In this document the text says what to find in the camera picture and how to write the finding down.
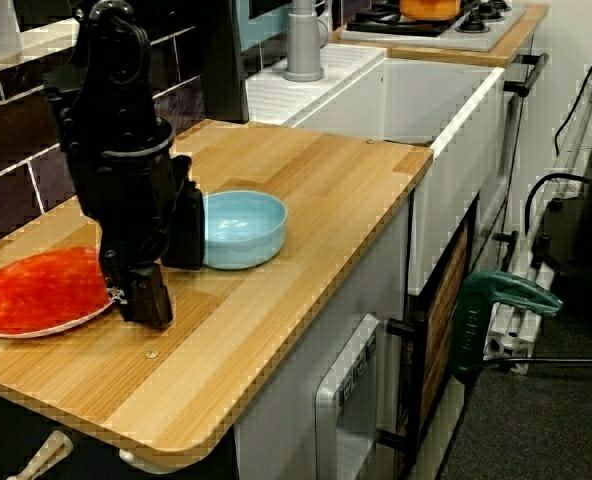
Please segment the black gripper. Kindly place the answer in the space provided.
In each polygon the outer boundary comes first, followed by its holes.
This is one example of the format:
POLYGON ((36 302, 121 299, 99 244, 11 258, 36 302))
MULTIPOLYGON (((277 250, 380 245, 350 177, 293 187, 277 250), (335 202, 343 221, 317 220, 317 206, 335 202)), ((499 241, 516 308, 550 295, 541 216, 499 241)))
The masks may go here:
POLYGON ((205 210, 202 192, 188 179, 191 165, 188 156, 172 158, 166 145, 75 151, 76 195, 83 213, 100 225, 101 267, 126 322, 165 329, 173 320, 160 265, 152 263, 166 250, 167 267, 202 267, 205 210))

